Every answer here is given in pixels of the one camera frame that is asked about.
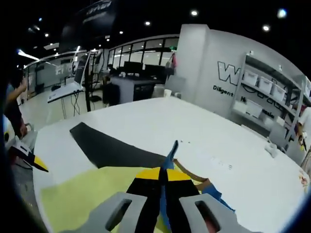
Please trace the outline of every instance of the white storage bin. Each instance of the white storage bin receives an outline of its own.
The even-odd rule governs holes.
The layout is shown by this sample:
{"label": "white storage bin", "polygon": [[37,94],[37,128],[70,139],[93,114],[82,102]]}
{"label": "white storage bin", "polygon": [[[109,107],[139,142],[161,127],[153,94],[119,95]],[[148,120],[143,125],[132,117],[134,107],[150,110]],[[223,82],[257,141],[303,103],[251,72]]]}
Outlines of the white storage bin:
{"label": "white storage bin", "polygon": [[307,97],[310,97],[311,95],[311,81],[310,80],[307,80],[306,88],[305,88],[305,95]]}
{"label": "white storage bin", "polygon": [[280,86],[276,84],[273,85],[271,94],[276,100],[282,102],[284,99],[285,93],[286,91],[283,88],[281,88]]}
{"label": "white storage bin", "polygon": [[266,79],[265,77],[261,77],[261,76],[259,77],[258,87],[264,93],[270,94],[272,86],[273,86],[272,81]]}
{"label": "white storage bin", "polygon": [[257,83],[258,74],[254,74],[253,72],[246,70],[244,72],[244,81],[250,85],[255,86]]}
{"label": "white storage bin", "polygon": [[259,118],[263,107],[261,107],[259,104],[251,100],[247,100],[246,104],[247,104],[246,112],[249,113],[253,117]]}
{"label": "white storage bin", "polygon": [[240,113],[246,113],[247,105],[240,101],[235,101],[233,105],[233,109],[240,112]]}

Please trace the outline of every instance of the black foam piece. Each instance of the black foam piece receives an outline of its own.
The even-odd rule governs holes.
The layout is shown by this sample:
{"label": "black foam piece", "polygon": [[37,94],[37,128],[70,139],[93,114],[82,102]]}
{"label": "black foam piece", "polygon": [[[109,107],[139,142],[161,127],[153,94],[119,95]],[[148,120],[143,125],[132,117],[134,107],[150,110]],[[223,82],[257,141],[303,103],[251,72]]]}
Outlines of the black foam piece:
{"label": "black foam piece", "polygon": [[80,123],[70,130],[70,133],[89,161],[96,167],[160,167],[165,156],[141,150],[128,145],[85,123]]}

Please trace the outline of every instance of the yellow and black part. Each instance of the yellow and black part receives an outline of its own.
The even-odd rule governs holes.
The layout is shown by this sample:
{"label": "yellow and black part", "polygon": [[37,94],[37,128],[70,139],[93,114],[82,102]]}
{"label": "yellow and black part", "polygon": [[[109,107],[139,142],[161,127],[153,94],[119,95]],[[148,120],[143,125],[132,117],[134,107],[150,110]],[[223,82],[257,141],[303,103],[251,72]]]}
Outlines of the yellow and black part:
{"label": "yellow and black part", "polygon": [[136,175],[127,193],[147,197],[139,215],[135,233],[153,233],[160,213],[161,188],[165,186],[166,212],[172,232],[191,233],[186,214],[179,202],[181,197],[199,195],[185,173],[159,167],[146,169]]}
{"label": "yellow and black part", "polygon": [[27,154],[25,154],[23,151],[15,148],[15,147],[10,147],[8,150],[8,154],[9,154],[9,156],[17,156],[17,157],[25,160],[31,166],[34,166],[39,170],[49,172],[48,168],[44,164],[44,162],[38,156],[35,156],[30,151],[28,151]]}

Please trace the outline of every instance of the white desk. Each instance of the white desk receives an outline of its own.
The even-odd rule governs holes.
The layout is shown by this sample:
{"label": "white desk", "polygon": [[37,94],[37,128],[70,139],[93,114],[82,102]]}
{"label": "white desk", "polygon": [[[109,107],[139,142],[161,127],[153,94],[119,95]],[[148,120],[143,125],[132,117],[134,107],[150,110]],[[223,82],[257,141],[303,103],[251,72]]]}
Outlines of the white desk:
{"label": "white desk", "polygon": [[[176,158],[192,173],[209,177],[223,199],[236,209],[239,223],[252,231],[278,232],[305,196],[298,178],[300,168],[281,152],[273,159],[264,150],[267,142],[255,134],[182,100],[150,99],[90,112],[38,132],[35,154],[50,172],[34,169],[35,195],[49,230],[40,190],[94,168],[69,132],[80,122],[161,155],[169,153],[175,140],[183,140]],[[232,165],[232,169],[207,169],[207,155]]]}

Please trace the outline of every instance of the white cup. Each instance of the white cup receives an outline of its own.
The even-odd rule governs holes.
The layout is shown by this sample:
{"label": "white cup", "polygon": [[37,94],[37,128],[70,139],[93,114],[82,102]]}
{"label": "white cup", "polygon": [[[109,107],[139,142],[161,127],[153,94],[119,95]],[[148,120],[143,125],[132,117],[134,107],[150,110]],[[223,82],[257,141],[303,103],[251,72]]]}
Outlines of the white cup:
{"label": "white cup", "polygon": [[164,97],[170,97],[171,94],[172,94],[172,91],[171,91],[171,90],[169,90],[169,89],[165,89],[165,90],[164,90]]}

